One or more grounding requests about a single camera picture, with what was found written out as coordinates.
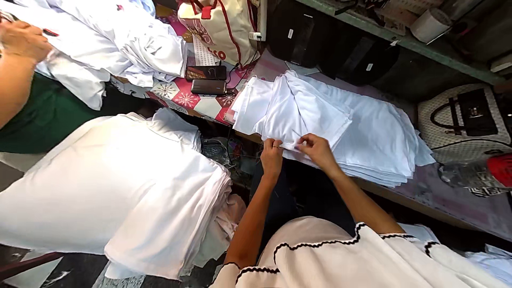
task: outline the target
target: hand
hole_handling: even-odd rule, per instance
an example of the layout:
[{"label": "hand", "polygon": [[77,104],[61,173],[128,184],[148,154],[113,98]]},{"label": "hand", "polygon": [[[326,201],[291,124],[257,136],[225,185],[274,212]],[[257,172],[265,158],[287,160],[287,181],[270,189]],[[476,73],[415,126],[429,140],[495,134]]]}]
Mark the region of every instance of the hand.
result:
[{"label": "hand", "polygon": [[334,155],[332,155],[329,141],[326,139],[308,133],[298,140],[298,145],[295,147],[302,153],[308,155],[327,176],[330,177],[330,174],[341,171],[338,163],[334,159]]},{"label": "hand", "polygon": [[263,153],[261,153],[261,164],[263,165],[263,176],[277,182],[281,167],[283,166],[283,144],[281,140],[269,138],[263,142]]},{"label": "hand", "polygon": [[33,65],[43,61],[53,46],[42,35],[42,30],[23,21],[0,23],[0,41],[4,46],[2,55],[28,59]]}]

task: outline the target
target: green shirt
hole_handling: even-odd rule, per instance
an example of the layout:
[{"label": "green shirt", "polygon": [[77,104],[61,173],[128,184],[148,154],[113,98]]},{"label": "green shirt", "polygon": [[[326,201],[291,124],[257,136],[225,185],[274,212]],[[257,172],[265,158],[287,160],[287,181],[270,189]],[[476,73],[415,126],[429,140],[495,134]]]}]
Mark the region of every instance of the green shirt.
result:
[{"label": "green shirt", "polygon": [[59,82],[37,73],[23,109],[0,129],[0,152],[50,151],[83,123],[103,116]]}]

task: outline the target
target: roll of tape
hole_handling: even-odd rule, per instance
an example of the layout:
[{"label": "roll of tape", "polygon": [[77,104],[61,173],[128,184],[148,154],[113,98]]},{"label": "roll of tape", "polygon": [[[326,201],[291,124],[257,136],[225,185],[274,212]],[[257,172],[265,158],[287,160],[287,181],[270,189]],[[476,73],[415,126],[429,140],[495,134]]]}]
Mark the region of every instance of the roll of tape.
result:
[{"label": "roll of tape", "polygon": [[428,43],[452,25],[450,18],[437,8],[425,11],[411,26],[411,32],[421,42]]}]

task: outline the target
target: black bag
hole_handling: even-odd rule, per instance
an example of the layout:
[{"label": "black bag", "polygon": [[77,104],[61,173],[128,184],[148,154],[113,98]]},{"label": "black bag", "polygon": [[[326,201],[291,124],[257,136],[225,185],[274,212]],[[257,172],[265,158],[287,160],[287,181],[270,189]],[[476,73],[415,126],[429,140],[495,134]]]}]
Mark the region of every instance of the black bag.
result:
[{"label": "black bag", "polygon": [[331,27],[338,22],[295,0],[282,0],[268,21],[267,43],[272,55],[307,68],[317,65],[324,42],[335,35]]},{"label": "black bag", "polygon": [[326,76],[363,86],[384,76],[398,60],[400,48],[391,42],[344,23],[337,27],[339,37],[324,43],[318,63]]}]

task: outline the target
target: black wavy trim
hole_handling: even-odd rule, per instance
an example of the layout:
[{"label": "black wavy trim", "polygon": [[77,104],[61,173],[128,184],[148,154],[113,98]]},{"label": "black wavy trim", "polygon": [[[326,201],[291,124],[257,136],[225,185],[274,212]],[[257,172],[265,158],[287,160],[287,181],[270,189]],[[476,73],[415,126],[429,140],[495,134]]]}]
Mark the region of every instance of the black wavy trim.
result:
[{"label": "black wavy trim", "polygon": [[235,281],[235,285],[238,283],[238,279],[246,272],[266,272],[266,273],[272,273],[277,274],[279,273],[279,269],[269,269],[266,267],[260,268],[260,267],[249,267],[247,269],[242,270],[237,277],[237,280]]},{"label": "black wavy trim", "polygon": [[434,246],[434,245],[440,245],[440,244],[435,241],[429,241],[426,243],[424,248],[425,248],[425,254],[427,254],[427,256],[430,257],[430,248],[432,248],[432,246]]},{"label": "black wavy trim", "polygon": [[318,248],[318,247],[323,246],[324,244],[335,244],[335,243],[340,243],[340,244],[344,244],[344,245],[356,244],[361,239],[361,236],[359,235],[359,230],[361,230],[361,228],[364,227],[364,226],[367,226],[367,225],[365,223],[363,223],[363,222],[360,222],[360,223],[358,223],[356,225],[355,237],[352,238],[352,240],[331,240],[331,241],[323,241],[323,242],[316,243],[316,244],[301,243],[301,244],[299,244],[297,246],[293,246],[293,247],[290,247],[290,245],[288,245],[288,243],[286,243],[286,242],[281,243],[274,250],[274,264],[275,264],[275,255],[277,254],[278,250],[280,248],[282,248],[282,247],[285,247],[285,246],[288,247],[288,249],[293,251],[293,250],[299,249],[300,247]]},{"label": "black wavy trim", "polygon": [[395,238],[395,237],[400,237],[400,238],[415,238],[413,235],[409,235],[409,234],[390,234],[390,235],[384,235],[384,236],[381,236],[381,238],[382,238],[382,239]]}]

